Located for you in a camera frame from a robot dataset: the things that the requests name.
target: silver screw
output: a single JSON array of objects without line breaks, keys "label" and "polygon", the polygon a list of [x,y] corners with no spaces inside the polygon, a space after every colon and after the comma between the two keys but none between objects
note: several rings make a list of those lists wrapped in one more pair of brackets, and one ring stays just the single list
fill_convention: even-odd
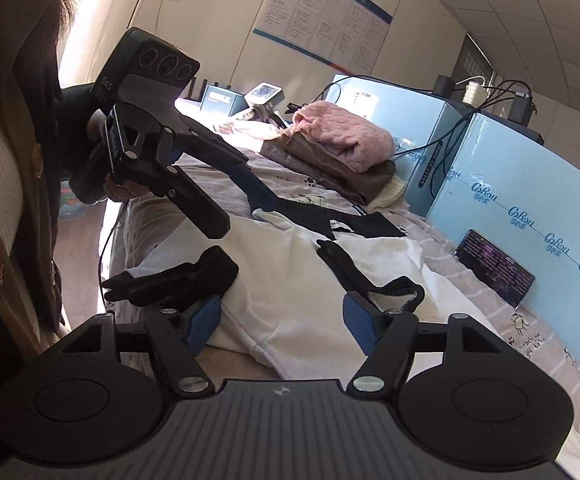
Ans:
[{"label": "silver screw", "polygon": [[199,394],[210,385],[202,377],[186,377],[181,379],[177,386],[186,394]]},{"label": "silver screw", "polygon": [[385,386],[385,383],[379,377],[364,376],[357,377],[352,385],[360,392],[371,394],[382,389]]}]

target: device screen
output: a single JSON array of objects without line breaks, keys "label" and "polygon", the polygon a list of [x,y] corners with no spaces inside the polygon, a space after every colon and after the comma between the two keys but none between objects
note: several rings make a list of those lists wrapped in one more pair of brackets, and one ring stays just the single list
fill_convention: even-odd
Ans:
[{"label": "device screen", "polygon": [[533,274],[474,229],[465,235],[454,256],[514,308],[534,283]]},{"label": "device screen", "polygon": [[275,93],[279,91],[278,88],[273,88],[268,85],[261,85],[259,88],[252,92],[253,97],[272,97]]}]

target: pile of folded clothes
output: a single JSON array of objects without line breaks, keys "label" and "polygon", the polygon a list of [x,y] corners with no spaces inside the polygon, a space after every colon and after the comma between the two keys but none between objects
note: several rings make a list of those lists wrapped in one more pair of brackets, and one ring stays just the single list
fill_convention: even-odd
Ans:
[{"label": "pile of folded clothes", "polygon": [[297,111],[291,126],[261,148],[266,158],[370,211],[391,205],[404,192],[394,152],[389,132],[326,101]]}]

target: star logo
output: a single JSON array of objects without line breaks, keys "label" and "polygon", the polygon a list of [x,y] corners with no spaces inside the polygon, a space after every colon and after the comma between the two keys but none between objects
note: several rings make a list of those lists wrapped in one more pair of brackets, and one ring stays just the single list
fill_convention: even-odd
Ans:
[{"label": "star logo", "polygon": [[276,390],[272,390],[279,397],[285,397],[290,393],[290,389],[285,386],[279,386]]}]

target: white plug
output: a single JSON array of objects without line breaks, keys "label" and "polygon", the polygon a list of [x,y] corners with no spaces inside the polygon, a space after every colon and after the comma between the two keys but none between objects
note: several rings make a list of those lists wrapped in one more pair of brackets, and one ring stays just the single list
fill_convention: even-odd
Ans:
[{"label": "white plug", "polygon": [[464,104],[471,106],[473,108],[479,108],[486,99],[488,98],[488,93],[479,83],[470,81],[465,89],[464,94]]}]

